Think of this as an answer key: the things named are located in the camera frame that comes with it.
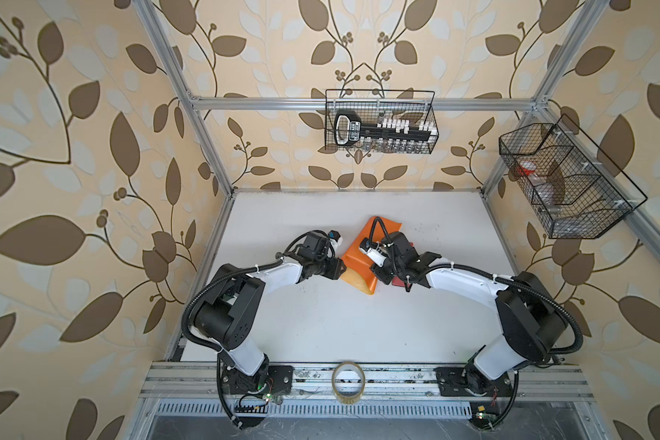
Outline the red tape dispenser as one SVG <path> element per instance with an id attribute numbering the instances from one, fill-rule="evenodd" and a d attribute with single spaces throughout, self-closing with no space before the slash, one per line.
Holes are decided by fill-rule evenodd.
<path id="1" fill-rule="evenodd" d="M 411 284 L 408 281 L 408 268 L 415 259 L 415 249 L 411 242 L 398 243 L 392 245 L 392 270 L 394 278 L 407 290 Z"/>

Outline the yellow orange wrapping paper sheet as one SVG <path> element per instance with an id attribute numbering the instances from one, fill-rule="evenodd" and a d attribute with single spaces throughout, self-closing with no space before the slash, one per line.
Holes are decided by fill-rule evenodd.
<path id="1" fill-rule="evenodd" d="M 378 279 L 370 270 L 373 261 L 360 251 L 359 245 L 364 238 L 369 237 L 372 224 L 373 217 L 368 220 L 365 227 L 342 256 L 346 271 L 340 277 L 341 281 L 367 295 L 374 295 Z"/>

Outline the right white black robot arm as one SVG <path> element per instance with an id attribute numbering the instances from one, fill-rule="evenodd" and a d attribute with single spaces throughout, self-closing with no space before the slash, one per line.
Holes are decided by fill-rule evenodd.
<path id="1" fill-rule="evenodd" d="M 482 396 L 496 391 L 498 380 L 511 379 L 511 396 L 498 414 L 479 410 L 472 417 L 471 425 L 479 431 L 496 430 L 513 410 L 522 369 L 544 367 L 583 346 L 584 335 L 577 319 L 532 273 L 498 275 L 434 252 L 420 254 L 405 234 L 389 232 L 379 216 L 371 220 L 370 232 L 359 249 L 371 260 L 373 275 L 384 284 L 398 280 L 405 291 L 420 285 L 457 293 L 494 311 L 500 335 L 480 348 L 453 381 L 465 391 Z"/>

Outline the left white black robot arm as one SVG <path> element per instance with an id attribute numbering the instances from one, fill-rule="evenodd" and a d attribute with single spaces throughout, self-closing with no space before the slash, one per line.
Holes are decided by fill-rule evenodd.
<path id="1" fill-rule="evenodd" d="M 315 275 L 339 279 L 347 270 L 337 256 L 341 242 L 337 231 L 315 229 L 295 238 L 271 263 L 248 268 L 224 264 L 184 308 L 181 333 L 190 344 L 216 353 L 218 399 L 236 428 L 248 425 L 227 403 L 225 376 L 235 381 L 243 397 L 273 393 L 270 359 L 249 336 L 262 296 Z"/>

